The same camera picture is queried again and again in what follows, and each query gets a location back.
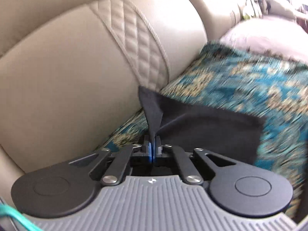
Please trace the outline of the teal paisley sofa cover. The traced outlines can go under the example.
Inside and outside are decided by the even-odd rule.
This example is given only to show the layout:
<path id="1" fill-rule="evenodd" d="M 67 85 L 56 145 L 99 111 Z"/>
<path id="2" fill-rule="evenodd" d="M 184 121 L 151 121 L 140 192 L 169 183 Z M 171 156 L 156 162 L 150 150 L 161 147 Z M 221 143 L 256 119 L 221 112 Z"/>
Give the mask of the teal paisley sofa cover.
<path id="1" fill-rule="evenodd" d="M 286 214 L 307 215 L 307 65 L 251 54 L 218 43 L 204 46 L 190 68 L 160 92 L 186 104 L 265 118 L 252 165 L 280 174 L 293 187 Z M 144 110 L 120 126 L 103 147 L 119 151 L 143 142 Z"/>

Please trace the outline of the lilac cushion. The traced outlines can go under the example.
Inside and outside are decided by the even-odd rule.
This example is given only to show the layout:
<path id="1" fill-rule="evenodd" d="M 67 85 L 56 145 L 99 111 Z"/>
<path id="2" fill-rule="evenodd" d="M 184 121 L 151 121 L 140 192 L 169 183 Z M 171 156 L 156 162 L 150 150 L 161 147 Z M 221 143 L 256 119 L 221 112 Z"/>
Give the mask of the lilac cushion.
<path id="1" fill-rule="evenodd" d="M 236 49 L 307 63 L 307 33 L 295 22 L 279 17 L 242 21 L 220 42 Z"/>

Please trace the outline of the black pants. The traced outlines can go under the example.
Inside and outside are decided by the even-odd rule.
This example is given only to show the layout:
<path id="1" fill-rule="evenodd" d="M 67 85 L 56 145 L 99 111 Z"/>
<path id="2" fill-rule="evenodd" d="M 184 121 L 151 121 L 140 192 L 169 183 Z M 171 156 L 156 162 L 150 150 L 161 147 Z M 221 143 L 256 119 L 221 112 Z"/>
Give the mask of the black pants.
<path id="1" fill-rule="evenodd" d="M 186 104 L 150 89 L 139 87 L 150 140 L 180 146 L 186 152 L 204 148 L 231 159 L 253 164 L 265 118 Z"/>

